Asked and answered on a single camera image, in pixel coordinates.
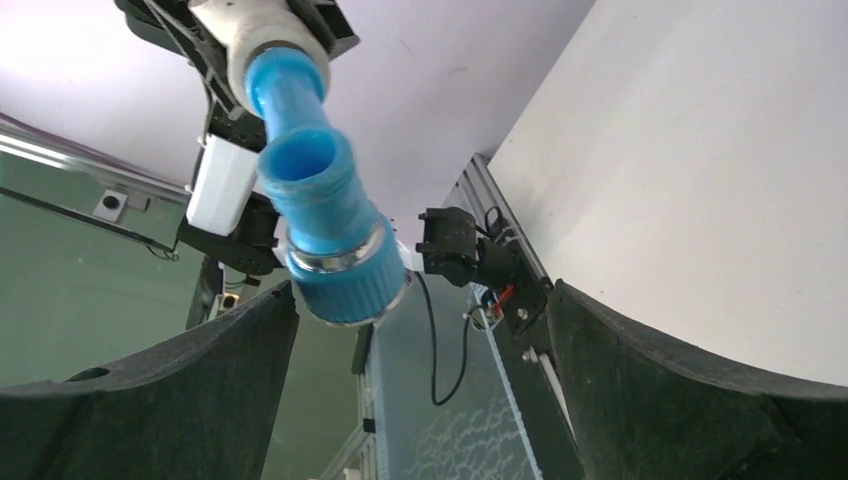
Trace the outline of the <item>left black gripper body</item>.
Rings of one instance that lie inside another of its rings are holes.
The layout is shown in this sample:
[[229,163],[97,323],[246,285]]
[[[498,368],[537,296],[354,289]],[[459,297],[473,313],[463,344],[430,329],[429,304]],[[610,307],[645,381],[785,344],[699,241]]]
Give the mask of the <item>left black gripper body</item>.
[[[192,15],[189,1],[119,1],[129,29],[139,38],[185,57],[199,73],[208,100],[207,133],[257,152],[266,144],[264,126],[236,100],[227,80],[226,49]],[[359,38],[335,1],[284,1],[307,25],[330,61]]]

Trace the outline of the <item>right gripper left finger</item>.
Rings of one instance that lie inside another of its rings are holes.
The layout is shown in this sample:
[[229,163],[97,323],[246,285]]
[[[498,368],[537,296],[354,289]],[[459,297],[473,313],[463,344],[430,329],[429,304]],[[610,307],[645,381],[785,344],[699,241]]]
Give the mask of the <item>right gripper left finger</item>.
[[1,391],[5,479],[258,479],[299,325],[290,282],[130,356]]

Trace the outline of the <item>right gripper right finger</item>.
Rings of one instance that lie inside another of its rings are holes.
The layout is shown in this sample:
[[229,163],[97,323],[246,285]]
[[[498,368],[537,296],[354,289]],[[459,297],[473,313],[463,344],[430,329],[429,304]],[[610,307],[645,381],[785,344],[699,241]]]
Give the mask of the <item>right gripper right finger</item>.
[[547,320],[590,479],[843,479],[847,390],[739,363],[557,282]]

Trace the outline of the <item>blue plastic water faucet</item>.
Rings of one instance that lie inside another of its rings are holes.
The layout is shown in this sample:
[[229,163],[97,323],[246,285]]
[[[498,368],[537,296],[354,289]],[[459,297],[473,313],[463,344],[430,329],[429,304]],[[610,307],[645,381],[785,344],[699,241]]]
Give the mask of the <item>blue plastic water faucet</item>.
[[306,307],[339,326],[381,319],[404,293],[406,268],[350,141],[327,118],[316,62],[272,47],[250,62],[245,86],[266,130],[259,183],[285,222],[282,258]]

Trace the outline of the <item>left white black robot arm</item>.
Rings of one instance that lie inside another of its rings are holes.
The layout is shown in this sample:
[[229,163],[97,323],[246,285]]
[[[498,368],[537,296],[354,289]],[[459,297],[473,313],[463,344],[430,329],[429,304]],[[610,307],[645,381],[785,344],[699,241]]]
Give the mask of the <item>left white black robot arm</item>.
[[182,55],[199,73],[208,112],[177,239],[248,275],[280,263],[279,215],[256,187],[265,127],[250,107],[250,61],[276,46],[300,50],[323,76],[360,41],[335,1],[119,1],[139,38]]

